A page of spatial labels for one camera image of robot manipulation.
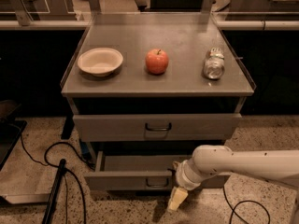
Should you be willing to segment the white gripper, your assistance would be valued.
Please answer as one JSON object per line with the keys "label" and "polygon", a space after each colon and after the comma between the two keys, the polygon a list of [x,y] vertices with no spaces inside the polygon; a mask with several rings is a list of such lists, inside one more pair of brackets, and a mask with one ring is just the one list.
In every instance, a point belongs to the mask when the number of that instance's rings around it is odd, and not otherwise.
{"label": "white gripper", "polygon": [[183,162],[174,161],[175,179],[179,187],[173,187],[168,201],[167,210],[177,211],[188,197],[187,190],[197,189],[205,180],[205,176],[198,170],[192,159]]}

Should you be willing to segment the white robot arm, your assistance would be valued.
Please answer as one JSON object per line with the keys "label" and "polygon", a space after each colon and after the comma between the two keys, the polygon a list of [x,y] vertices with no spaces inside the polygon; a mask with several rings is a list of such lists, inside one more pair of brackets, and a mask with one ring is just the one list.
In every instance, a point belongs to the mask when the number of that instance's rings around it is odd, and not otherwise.
{"label": "white robot arm", "polygon": [[177,211],[188,192],[217,175],[245,175],[288,188],[299,188],[299,151],[232,151],[227,146],[202,145],[188,160],[176,163],[175,179],[167,209]]}

